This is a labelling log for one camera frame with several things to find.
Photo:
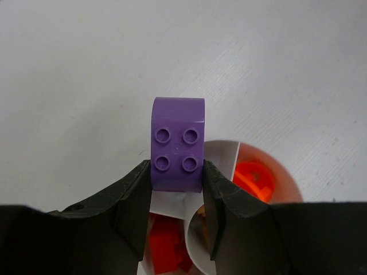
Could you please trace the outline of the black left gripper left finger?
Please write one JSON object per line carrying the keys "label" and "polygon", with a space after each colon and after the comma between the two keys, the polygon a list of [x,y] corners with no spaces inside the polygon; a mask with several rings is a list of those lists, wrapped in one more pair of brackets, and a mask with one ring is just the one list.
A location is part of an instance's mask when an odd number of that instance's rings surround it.
{"label": "black left gripper left finger", "polygon": [[136,274],[151,202],[150,161],[62,211],[1,206],[2,274]]}

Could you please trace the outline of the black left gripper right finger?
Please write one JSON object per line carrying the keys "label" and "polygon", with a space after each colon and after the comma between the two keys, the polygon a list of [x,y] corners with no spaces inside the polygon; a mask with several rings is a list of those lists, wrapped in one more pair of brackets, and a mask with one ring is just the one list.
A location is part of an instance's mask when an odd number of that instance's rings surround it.
{"label": "black left gripper right finger", "polygon": [[209,161],[203,196],[217,274],[365,274],[366,203],[267,204]]}

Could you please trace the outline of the orange figure-eight lego piece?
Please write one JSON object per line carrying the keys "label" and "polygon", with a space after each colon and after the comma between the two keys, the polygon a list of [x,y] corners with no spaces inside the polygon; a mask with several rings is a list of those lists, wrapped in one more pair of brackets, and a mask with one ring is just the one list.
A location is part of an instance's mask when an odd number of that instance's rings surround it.
{"label": "orange figure-eight lego piece", "polygon": [[235,167],[233,183],[265,203],[272,199],[275,182],[273,173],[260,162],[238,162]]}

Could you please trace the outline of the red 2x4 lego brick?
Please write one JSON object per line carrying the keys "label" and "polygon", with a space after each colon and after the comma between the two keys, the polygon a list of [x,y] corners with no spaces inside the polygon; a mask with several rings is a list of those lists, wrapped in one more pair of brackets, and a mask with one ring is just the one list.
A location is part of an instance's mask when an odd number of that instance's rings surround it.
{"label": "red 2x4 lego brick", "polygon": [[201,274],[189,257],[181,219],[150,214],[148,236],[154,274]]}

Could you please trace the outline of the light purple sloped brick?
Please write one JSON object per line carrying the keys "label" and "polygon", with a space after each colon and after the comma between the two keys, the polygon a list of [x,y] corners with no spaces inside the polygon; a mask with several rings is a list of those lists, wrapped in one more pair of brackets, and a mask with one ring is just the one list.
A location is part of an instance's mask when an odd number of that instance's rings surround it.
{"label": "light purple sloped brick", "polygon": [[154,191],[201,192],[204,136],[204,99],[155,98],[151,114],[151,185]]}

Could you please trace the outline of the brown 2x4 lego plate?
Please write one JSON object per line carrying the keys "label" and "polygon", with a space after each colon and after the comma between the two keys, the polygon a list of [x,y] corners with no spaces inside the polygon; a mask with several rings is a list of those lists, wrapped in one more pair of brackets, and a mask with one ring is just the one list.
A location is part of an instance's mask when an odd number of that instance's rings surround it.
{"label": "brown 2x4 lego plate", "polygon": [[205,212],[205,206],[202,205],[198,210],[197,214],[200,216],[202,221],[203,228],[206,228],[206,212]]}

